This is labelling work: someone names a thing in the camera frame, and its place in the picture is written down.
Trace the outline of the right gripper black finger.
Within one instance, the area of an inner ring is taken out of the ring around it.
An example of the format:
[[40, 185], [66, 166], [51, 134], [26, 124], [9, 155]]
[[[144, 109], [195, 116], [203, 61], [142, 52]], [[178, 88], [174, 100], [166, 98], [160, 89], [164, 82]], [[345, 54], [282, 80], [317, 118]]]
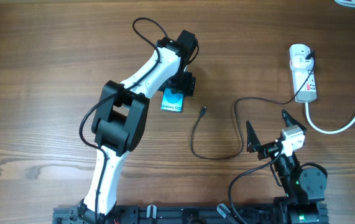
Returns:
[[288, 128], [297, 125], [304, 133], [307, 131], [307, 128], [296, 119], [294, 119], [286, 110], [282, 110], [282, 119]]
[[261, 147], [261, 143], [249, 120], [246, 121], [246, 130], [247, 130], [247, 152], [257, 152]]

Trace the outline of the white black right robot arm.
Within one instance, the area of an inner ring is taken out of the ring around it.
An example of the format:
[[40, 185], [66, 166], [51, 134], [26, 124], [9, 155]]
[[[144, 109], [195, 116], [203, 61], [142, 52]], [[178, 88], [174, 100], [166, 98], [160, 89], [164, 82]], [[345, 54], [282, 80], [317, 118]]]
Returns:
[[328, 173], [318, 164], [301, 164], [295, 151], [305, 144], [307, 128], [282, 110], [286, 128], [280, 137], [261, 144], [250, 121], [246, 122], [247, 151], [256, 152], [259, 160], [270, 159], [272, 173], [285, 192], [270, 205], [271, 223], [326, 223], [325, 199]]

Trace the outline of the blue Galaxy smartphone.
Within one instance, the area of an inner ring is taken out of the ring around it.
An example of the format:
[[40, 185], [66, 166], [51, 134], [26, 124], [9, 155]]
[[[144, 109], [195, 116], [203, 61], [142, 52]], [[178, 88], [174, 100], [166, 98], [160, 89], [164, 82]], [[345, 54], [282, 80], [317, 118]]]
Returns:
[[183, 110], [183, 94], [172, 93], [171, 89], [166, 88], [163, 93], [160, 109], [181, 113]]

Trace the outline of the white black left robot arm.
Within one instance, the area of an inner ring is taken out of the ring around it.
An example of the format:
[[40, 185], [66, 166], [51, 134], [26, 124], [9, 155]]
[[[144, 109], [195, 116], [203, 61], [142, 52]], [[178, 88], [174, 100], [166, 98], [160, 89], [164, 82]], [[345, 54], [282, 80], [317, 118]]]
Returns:
[[78, 206], [85, 223], [107, 223], [116, 205], [116, 193], [124, 161], [139, 144], [147, 121], [150, 99], [157, 91], [174, 97], [165, 110], [182, 110], [182, 100], [192, 96], [196, 78], [187, 71], [198, 46], [195, 34], [183, 30], [177, 40], [164, 37], [154, 54], [133, 76], [116, 83], [108, 81], [93, 115], [91, 131], [97, 150], [91, 187]]

